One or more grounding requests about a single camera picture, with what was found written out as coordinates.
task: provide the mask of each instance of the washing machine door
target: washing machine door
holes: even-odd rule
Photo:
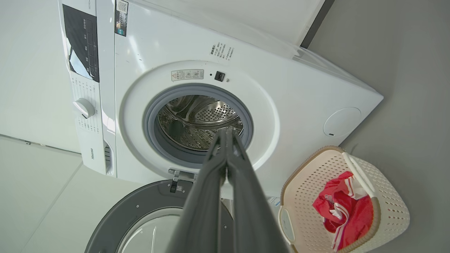
[[[155,182],[128,194],[103,217],[85,253],[164,253],[193,183]],[[233,252],[233,218],[222,204],[220,252]]]

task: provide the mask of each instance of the perforated basket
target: perforated basket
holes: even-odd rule
[[[289,177],[281,193],[279,224],[295,252],[333,252],[333,234],[325,229],[312,204],[325,184],[345,171],[351,171],[371,197],[373,222],[365,236],[339,252],[370,251],[408,228],[408,208],[386,177],[372,164],[327,146]]]

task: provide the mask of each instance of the metal hinge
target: metal hinge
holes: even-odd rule
[[[178,185],[178,180],[189,181],[195,183],[197,180],[197,173],[183,171],[180,169],[169,169],[169,173],[174,175],[172,180],[172,185],[170,187],[170,192],[175,193],[176,191],[183,192],[183,187]]]

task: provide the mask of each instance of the display screen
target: display screen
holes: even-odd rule
[[[63,5],[70,70],[100,82],[97,18]]]

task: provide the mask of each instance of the clothing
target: clothing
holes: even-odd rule
[[[372,200],[348,171],[327,182],[313,207],[324,218],[325,228],[334,233],[334,251],[363,237],[374,218]]]

